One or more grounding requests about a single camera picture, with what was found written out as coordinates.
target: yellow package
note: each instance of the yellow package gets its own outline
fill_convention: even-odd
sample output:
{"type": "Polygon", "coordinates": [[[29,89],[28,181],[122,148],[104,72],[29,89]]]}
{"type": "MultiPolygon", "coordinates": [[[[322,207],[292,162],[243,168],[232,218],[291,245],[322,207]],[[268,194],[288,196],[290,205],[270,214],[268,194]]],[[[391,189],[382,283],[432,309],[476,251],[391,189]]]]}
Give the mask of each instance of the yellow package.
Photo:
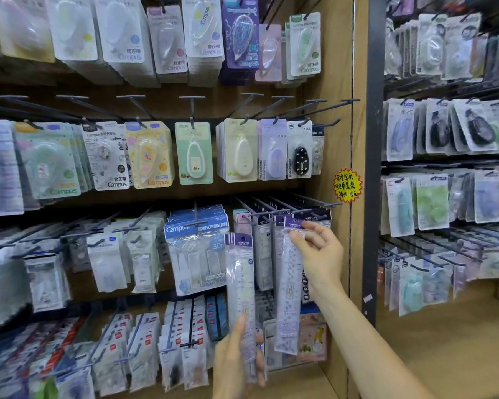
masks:
{"type": "Polygon", "coordinates": [[[172,186],[174,164],[172,136],[163,122],[126,122],[129,157],[135,188],[165,188],[172,186]]]}

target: yellow starburst price sign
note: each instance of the yellow starburst price sign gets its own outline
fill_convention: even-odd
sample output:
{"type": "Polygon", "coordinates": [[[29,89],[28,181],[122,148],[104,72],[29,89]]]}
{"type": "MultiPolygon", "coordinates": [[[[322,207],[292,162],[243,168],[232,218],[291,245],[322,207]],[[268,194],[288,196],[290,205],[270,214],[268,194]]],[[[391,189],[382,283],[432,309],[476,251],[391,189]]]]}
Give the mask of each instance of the yellow starburst price sign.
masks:
{"type": "Polygon", "coordinates": [[[336,197],[344,203],[351,203],[362,193],[362,181],[355,171],[344,168],[336,174],[333,188],[336,197]]]}

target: hand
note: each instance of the hand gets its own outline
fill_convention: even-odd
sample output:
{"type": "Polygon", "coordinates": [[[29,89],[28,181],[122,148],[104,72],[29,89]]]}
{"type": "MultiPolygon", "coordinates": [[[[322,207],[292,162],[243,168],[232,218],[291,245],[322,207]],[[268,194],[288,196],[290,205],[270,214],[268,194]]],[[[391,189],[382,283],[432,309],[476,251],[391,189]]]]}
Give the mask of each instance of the hand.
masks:
{"type": "Polygon", "coordinates": [[[318,303],[326,291],[343,291],[340,275],[344,248],[329,228],[309,221],[303,221],[302,226],[308,231],[306,237],[303,238],[297,231],[290,231],[290,238],[303,255],[303,268],[311,295],[318,303]]]}
{"type": "MultiPolygon", "coordinates": [[[[240,351],[240,341],[246,329],[246,317],[240,315],[231,334],[219,342],[214,349],[213,399],[241,399],[248,395],[254,385],[246,386],[244,360],[240,351]]],[[[262,336],[257,344],[262,344],[262,336]]],[[[257,349],[257,381],[264,387],[264,357],[257,349]]]]}

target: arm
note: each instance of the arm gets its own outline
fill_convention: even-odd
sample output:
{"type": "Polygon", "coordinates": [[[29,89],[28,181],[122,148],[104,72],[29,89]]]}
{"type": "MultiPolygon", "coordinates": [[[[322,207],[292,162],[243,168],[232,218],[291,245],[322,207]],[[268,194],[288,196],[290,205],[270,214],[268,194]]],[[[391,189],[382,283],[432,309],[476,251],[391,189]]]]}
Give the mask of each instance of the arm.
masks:
{"type": "Polygon", "coordinates": [[[323,313],[364,399],[434,399],[346,295],[340,283],[344,249],[333,232],[304,222],[306,240],[290,237],[303,254],[314,301],[323,313]]]}

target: wooden wall panel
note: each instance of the wooden wall panel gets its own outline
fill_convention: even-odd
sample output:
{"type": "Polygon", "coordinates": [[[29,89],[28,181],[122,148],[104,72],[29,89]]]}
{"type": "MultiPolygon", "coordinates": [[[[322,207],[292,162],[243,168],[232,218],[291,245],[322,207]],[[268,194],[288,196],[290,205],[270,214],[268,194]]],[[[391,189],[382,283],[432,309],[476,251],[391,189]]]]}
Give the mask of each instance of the wooden wall panel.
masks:
{"type": "MultiPolygon", "coordinates": [[[[323,0],[317,11],[321,13],[322,34],[322,73],[309,79],[303,85],[303,99],[327,99],[326,105],[338,104],[341,99],[352,98],[353,64],[353,0],[323,0]]],[[[353,123],[351,106],[344,106],[323,112],[311,119],[318,123],[330,123],[341,118],[341,122],[326,129],[325,151],[322,174],[312,177],[307,183],[307,193],[322,201],[337,201],[333,181],[337,172],[352,167],[353,123]]],[[[353,246],[351,240],[351,206],[344,204],[333,209],[333,232],[344,246],[344,268],[342,284],[346,291],[350,288],[350,251],[361,249],[353,246]]],[[[337,345],[329,347],[328,360],[322,364],[327,378],[336,394],[347,397],[347,368],[337,345]]]]}

